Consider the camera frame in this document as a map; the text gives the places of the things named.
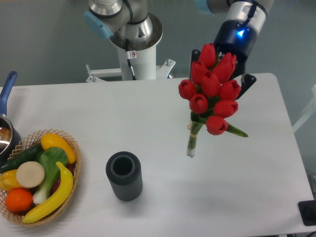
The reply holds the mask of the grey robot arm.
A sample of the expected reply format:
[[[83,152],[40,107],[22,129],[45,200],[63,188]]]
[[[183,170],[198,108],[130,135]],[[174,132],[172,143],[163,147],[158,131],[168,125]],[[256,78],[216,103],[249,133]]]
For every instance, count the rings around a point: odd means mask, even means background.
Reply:
[[[175,65],[156,64],[156,46],[162,38],[159,19],[148,11],[146,0],[91,0],[84,18],[100,38],[109,39],[119,56],[119,69],[90,70],[89,80],[121,76],[123,80],[166,79]],[[241,76],[241,92],[255,82],[245,71],[246,61],[272,8],[271,0],[197,0],[196,8],[207,14],[226,13],[214,40],[215,51],[237,57],[233,77]]]

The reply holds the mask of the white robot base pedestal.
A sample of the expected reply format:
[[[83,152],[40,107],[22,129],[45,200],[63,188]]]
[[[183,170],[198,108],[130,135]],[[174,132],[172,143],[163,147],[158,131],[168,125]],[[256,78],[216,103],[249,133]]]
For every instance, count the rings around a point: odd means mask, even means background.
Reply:
[[[176,61],[167,59],[162,65],[156,64],[156,46],[150,46],[143,50],[126,51],[115,46],[118,52],[119,68],[91,70],[86,65],[88,77],[86,82],[101,82],[105,78],[121,77],[127,80],[154,80],[170,78],[170,73]]]

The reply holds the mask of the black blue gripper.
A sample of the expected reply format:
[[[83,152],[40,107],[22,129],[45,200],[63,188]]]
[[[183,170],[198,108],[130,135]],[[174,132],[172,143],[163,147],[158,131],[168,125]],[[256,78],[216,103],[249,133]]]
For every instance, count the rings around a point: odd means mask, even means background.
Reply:
[[[232,78],[241,77],[241,91],[237,100],[256,82],[256,77],[245,74],[245,64],[268,16],[267,10],[258,1],[234,1],[227,17],[214,40],[217,53],[231,53],[236,56],[236,67]],[[200,56],[198,49],[191,52],[189,79],[192,64]]]

